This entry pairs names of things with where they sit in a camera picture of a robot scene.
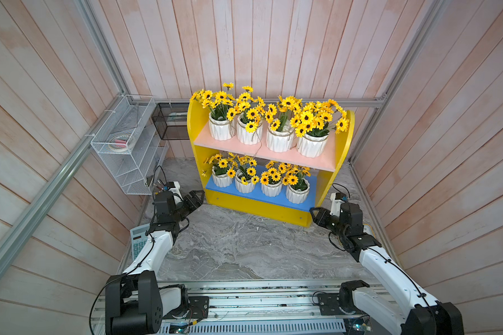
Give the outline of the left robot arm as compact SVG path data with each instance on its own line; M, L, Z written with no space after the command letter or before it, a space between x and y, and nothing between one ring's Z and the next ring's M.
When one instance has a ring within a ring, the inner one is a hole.
M147 241L122 274L111 276L100 293L105 297L107 334L155 334L165 317L194 317L185 285L159 287L156 277L178 235L186 228L180 223L204 202L205 192L180 195L176 188L153 194L154 214L145 237Z

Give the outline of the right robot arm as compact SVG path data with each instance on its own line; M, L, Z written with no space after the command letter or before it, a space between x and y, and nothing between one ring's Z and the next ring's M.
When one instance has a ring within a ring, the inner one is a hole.
M350 202L334 201L333 209L313 207L313 223L326 228L342 248L366 268L388 291L393 302L378 296L362 280L346 281L338 294L318 293L322 315L365 314L391 334L464 334L460 310L428 293L363 228L363 212Z

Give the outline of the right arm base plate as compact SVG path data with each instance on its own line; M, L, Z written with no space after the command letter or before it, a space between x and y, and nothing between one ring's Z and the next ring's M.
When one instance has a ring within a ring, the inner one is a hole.
M339 298L339 294L318 291L313 294L313 300L314 298L317 298L317 301L314 301L314 303L319 307L322 316L357 314L357 309L342 307L340 305L341 299Z

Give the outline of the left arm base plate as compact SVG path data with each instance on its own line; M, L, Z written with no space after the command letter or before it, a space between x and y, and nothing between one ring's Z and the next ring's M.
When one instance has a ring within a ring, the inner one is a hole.
M187 301L166 314L171 321L202 320L208 317L210 299L206 296L189 296Z

